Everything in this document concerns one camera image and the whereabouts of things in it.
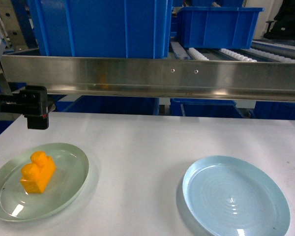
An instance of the white table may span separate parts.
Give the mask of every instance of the white table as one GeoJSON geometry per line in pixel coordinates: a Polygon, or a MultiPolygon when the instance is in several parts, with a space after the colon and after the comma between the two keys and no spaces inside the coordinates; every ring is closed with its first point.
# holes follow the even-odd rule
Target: white table
{"type": "Polygon", "coordinates": [[[295,121],[50,114],[45,131],[17,119],[0,135],[0,167],[46,143],[81,148],[91,163],[78,198],[32,223],[0,220],[0,236],[188,236],[176,205],[187,168],[210,155],[233,156],[266,172],[285,194],[295,236],[295,121]]]}

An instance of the metal frame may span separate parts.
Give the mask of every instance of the metal frame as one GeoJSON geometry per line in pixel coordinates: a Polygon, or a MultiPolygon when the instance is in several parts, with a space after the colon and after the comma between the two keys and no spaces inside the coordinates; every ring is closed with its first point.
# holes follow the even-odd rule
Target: metal frame
{"type": "Polygon", "coordinates": [[[21,55],[1,62],[9,82],[55,94],[295,101],[295,63],[21,55]]]}

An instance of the glass plate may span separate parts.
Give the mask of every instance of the glass plate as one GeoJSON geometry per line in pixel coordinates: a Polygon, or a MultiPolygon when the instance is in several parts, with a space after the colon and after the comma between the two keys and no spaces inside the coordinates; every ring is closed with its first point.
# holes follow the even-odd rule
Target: glass plate
{"type": "Polygon", "coordinates": [[[87,156],[74,145],[46,144],[23,152],[0,169],[0,219],[30,221],[64,209],[81,192],[88,172],[87,156]],[[38,150],[51,156],[57,169],[44,193],[28,194],[20,184],[21,168],[38,150]]]}
{"type": "Polygon", "coordinates": [[[288,203],[257,167],[227,156],[193,163],[183,178],[183,197],[198,223],[214,236],[284,236],[288,203]]]}

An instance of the yellow plastic toy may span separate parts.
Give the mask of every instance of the yellow plastic toy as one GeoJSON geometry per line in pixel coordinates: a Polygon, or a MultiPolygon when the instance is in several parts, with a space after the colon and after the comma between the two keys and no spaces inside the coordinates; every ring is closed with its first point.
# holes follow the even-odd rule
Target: yellow plastic toy
{"type": "Polygon", "coordinates": [[[56,170],[55,163],[44,151],[34,152],[30,159],[32,163],[21,169],[20,182],[27,193],[43,193],[56,170]]]}

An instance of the blue plastic plate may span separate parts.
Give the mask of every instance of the blue plastic plate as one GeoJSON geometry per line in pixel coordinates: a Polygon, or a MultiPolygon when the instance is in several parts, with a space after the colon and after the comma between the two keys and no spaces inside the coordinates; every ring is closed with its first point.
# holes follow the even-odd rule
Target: blue plastic plate
{"type": "Polygon", "coordinates": [[[214,236],[284,236],[288,203],[257,167],[227,156],[193,163],[183,178],[183,196],[193,217],[214,236]]]}

